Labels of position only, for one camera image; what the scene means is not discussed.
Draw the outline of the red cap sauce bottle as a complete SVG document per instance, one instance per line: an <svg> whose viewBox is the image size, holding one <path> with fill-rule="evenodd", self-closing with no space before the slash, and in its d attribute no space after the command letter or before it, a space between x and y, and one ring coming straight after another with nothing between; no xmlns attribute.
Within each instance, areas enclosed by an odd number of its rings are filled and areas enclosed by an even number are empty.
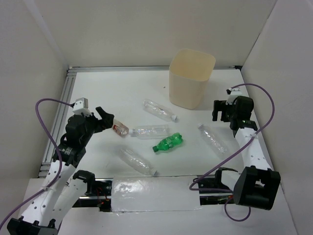
<svg viewBox="0 0 313 235"><path fill-rule="evenodd" d="M125 137L129 133L128 127L116 119L113 120L112 129L120 137Z"/></svg>

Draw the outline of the clear bottle front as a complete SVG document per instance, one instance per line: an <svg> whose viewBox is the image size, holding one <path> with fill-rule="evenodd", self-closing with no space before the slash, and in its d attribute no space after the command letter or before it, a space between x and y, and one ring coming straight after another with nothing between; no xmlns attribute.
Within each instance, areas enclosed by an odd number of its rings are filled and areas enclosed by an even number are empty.
<svg viewBox="0 0 313 235"><path fill-rule="evenodd" d="M124 163L133 168L135 171L146 176L156 176L157 170L148 160L141 157L137 153L126 148L121 148L119 150L119 157Z"/></svg>

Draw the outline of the green plastic bottle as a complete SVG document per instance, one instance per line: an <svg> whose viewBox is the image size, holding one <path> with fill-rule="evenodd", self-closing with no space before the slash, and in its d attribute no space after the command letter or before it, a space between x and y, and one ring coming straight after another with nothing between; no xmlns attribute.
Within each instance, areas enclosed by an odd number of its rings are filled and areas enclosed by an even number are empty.
<svg viewBox="0 0 313 235"><path fill-rule="evenodd" d="M155 153L159 151L168 151L183 143L183 138L180 133L174 133L162 139L157 145L153 146L152 149Z"/></svg>

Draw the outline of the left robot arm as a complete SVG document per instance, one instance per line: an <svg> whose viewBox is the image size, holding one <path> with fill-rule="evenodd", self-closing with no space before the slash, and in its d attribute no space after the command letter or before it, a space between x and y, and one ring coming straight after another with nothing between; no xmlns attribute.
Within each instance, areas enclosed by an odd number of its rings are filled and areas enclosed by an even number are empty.
<svg viewBox="0 0 313 235"><path fill-rule="evenodd" d="M11 235L58 234L65 215L78 198L96 191L95 175L76 169L92 135L113 126L113 114L101 107L96 111L100 119L85 108L75 110L68 119L40 194L29 200L30 205L20 218L11 218L7 224Z"/></svg>

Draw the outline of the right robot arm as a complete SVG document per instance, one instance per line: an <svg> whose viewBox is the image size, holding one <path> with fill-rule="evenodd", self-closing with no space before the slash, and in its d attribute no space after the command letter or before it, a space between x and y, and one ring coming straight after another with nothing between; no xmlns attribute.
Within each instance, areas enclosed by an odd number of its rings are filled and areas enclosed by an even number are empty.
<svg viewBox="0 0 313 235"><path fill-rule="evenodd" d="M258 128L252 121L253 99L238 96L214 101L212 120L228 122L240 149L244 169L241 173L221 165L214 168L214 188L200 188L201 193L232 193L236 205L271 210L281 182L279 172L271 169L257 138Z"/></svg>

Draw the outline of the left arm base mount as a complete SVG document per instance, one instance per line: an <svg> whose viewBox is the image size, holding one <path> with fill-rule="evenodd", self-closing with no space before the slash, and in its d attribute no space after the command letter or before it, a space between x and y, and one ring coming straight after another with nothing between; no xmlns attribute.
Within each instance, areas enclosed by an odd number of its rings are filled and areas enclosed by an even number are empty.
<svg viewBox="0 0 313 235"><path fill-rule="evenodd" d="M89 193L85 193L72 206L73 208L96 208L100 212L112 212L113 178L95 179Z"/></svg>

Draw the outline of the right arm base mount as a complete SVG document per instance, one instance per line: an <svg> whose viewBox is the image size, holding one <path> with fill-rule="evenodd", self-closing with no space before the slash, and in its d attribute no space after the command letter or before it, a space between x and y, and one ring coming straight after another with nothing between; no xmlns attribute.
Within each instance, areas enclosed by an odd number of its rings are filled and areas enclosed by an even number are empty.
<svg viewBox="0 0 313 235"><path fill-rule="evenodd" d="M200 205L221 205L229 198L232 198L232 192L221 191L229 190L227 186L220 184L212 175L198 182Z"/></svg>

